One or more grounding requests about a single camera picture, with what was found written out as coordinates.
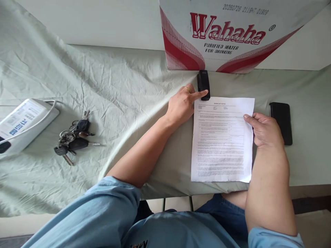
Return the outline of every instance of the paper document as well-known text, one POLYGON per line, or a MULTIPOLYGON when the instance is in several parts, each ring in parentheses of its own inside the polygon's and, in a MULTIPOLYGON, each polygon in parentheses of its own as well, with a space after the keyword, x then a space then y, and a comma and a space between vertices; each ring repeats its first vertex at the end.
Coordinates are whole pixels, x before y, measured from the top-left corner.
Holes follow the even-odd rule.
POLYGON ((249 183, 253 129, 244 114, 253 114, 254 98, 211 97, 194 102, 191 181, 249 183))

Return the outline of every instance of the sleeve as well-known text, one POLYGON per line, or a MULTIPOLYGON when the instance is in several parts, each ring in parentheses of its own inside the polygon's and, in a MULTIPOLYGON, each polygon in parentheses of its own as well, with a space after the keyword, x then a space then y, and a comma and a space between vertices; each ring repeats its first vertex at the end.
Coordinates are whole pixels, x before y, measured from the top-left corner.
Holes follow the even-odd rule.
POLYGON ((33 235, 27 247, 120 247, 137 215, 140 190, 105 177, 33 235))
POLYGON ((300 234, 296 237, 254 227, 248 234, 249 248, 304 248, 300 234))

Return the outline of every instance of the forearm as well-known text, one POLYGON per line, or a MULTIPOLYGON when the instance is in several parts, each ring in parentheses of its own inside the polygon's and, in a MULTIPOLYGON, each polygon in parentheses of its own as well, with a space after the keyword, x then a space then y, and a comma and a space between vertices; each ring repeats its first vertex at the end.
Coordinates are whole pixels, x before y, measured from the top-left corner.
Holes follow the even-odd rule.
POLYGON ((141 188, 147 182, 170 135, 176 130, 164 116, 114 165, 107 176, 141 188))
POLYGON ((289 163, 283 147, 258 148, 245 206, 248 231, 263 227, 297 235, 289 176, 289 163))

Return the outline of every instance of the cable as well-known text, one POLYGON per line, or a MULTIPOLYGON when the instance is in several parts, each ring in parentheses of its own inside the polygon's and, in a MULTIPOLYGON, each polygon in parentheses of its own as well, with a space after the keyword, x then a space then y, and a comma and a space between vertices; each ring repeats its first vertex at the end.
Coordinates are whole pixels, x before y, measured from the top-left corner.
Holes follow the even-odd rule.
POLYGON ((53 105, 52 105, 51 109, 47 112, 47 114, 44 116, 43 119, 41 119, 40 121, 38 121, 38 122, 37 122, 36 124, 34 124, 32 127, 29 127, 28 129, 24 130, 22 133, 19 133, 19 134, 14 135, 14 136, 12 136, 12 137, 10 137, 10 138, 7 138, 7 139, 4 139, 4 140, 0 141, 0 145, 3 144, 3 143, 5 143, 5 142, 7 142, 8 140, 11 140, 11 139, 13 139, 13 138, 16 138, 17 136, 20 136, 20 135, 26 133, 27 131, 31 130, 31 129, 34 128, 35 126, 39 125, 43 120, 45 120, 45 119, 50 115, 50 113, 52 112, 52 110, 55 108, 55 105, 56 105, 57 101, 56 101, 56 100, 47 100, 47 101, 44 101, 44 102, 47 102, 47 103, 48 103, 48 102, 52 102, 53 105))

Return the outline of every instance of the wahaha box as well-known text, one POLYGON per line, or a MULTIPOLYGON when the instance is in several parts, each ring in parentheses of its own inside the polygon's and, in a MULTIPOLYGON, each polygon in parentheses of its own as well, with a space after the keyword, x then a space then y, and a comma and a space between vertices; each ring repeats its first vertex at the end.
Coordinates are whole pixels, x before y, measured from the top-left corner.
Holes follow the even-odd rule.
POLYGON ((160 0, 168 68, 248 73, 329 2, 160 0))

